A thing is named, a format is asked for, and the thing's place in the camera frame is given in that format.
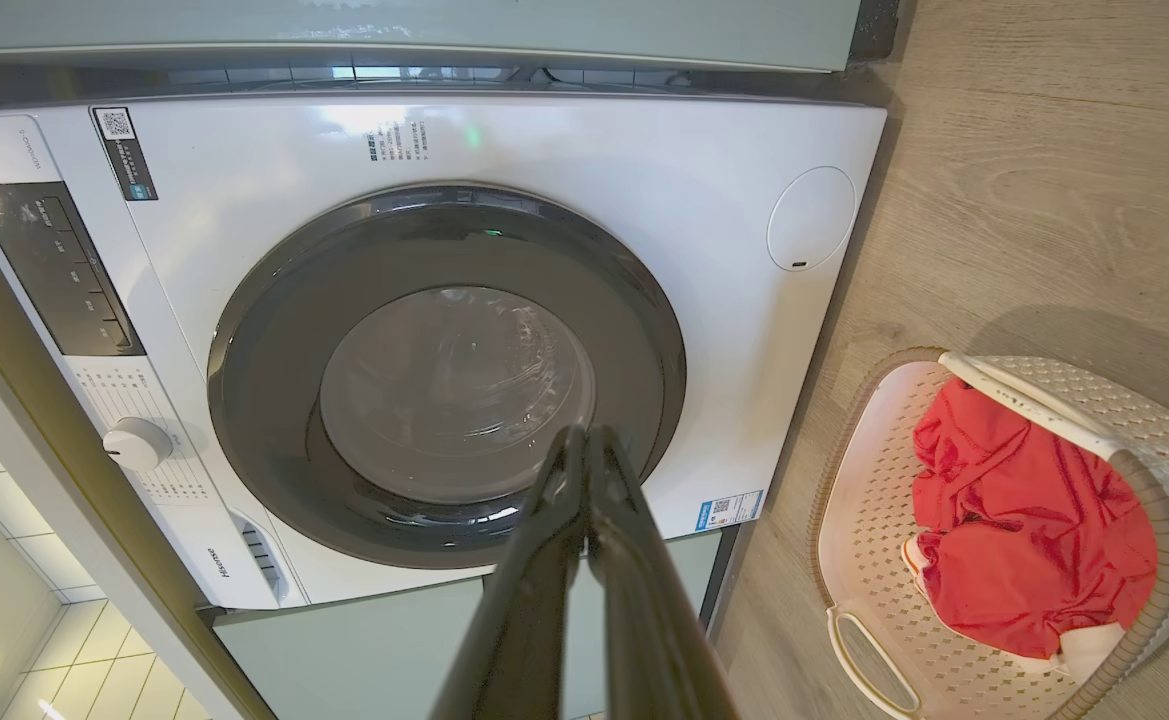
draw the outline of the front-load washing machine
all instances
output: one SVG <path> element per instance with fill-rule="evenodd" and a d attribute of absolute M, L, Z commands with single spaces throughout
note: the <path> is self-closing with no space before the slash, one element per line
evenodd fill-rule
<path fill-rule="evenodd" d="M 260 94 L 0 111 L 0 266 L 215 605 L 489 570 L 556 430 L 758 518 L 885 111 Z"/>

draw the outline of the cabinet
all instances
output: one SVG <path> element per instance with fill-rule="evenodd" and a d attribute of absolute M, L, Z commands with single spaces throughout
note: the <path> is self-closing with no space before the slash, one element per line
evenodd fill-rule
<path fill-rule="evenodd" d="M 54 12 L 39 0 L 0 0 L 0 53 L 55 50 L 71 58 L 91 49 L 282 53 L 309 47 L 330 58 L 352 55 L 364 65 L 433 65 L 437 61 L 393 60 L 479 53 L 554 58 L 562 68 L 841 70 L 858 12 L 859 0 L 62 0 Z"/>
<path fill-rule="evenodd" d="M 721 533 L 667 544 L 698 607 Z M 606 707 L 602 587 L 581 566 L 567 600 L 562 711 Z M 278 720 L 423 719 L 482 601 L 482 579 L 331 605 L 226 615 L 215 634 Z"/>

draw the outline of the white plastic basket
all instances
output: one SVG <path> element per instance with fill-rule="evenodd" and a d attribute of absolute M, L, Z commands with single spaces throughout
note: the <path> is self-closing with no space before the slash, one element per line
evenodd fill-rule
<path fill-rule="evenodd" d="M 1136 624 L 1079 687 L 1026 673 L 994 648 L 940 624 L 913 586 L 900 544 L 918 528 L 913 428 L 940 387 L 962 378 L 987 396 L 1104 457 L 1143 503 L 1157 541 L 1157 579 Z M 877 366 L 852 407 L 812 510 L 812 561 L 828 635 L 855 685 L 898 720 L 1075 719 L 1169 637 L 1169 410 L 1108 379 L 1042 356 L 963 356 L 914 348 Z M 855 664 L 844 623 L 869 637 L 907 688 L 897 701 Z"/>

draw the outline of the door glass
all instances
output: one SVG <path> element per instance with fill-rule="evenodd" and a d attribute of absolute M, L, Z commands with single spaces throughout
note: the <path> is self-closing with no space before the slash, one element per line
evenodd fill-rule
<path fill-rule="evenodd" d="M 321 379 L 331 443 L 361 477 L 421 501 L 493 500 L 532 484 L 556 430 L 588 424 L 593 366 L 548 310 L 491 288 L 389 302 Z"/>

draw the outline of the sticker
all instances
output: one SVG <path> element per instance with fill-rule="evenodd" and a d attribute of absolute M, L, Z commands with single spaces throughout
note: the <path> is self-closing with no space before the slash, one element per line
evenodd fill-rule
<path fill-rule="evenodd" d="M 428 160 L 428 127 L 423 120 L 388 123 L 364 137 L 372 162 Z"/>
<path fill-rule="evenodd" d="M 113 174 L 126 200 L 157 200 L 158 188 L 144 161 L 140 138 L 134 136 L 131 111 L 125 108 L 96 108 L 95 126 L 101 131 L 104 151 L 113 164 Z"/>
<path fill-rule="evenodd" d="M 699 520 L 696 521 L 696 532 L 721 528 L 725 525 L 734 525 L 736 522 L 748 522 L 758 518 L 758 511 L 761 508 L 762 491 L 706 501 L 699 506 Z"/>

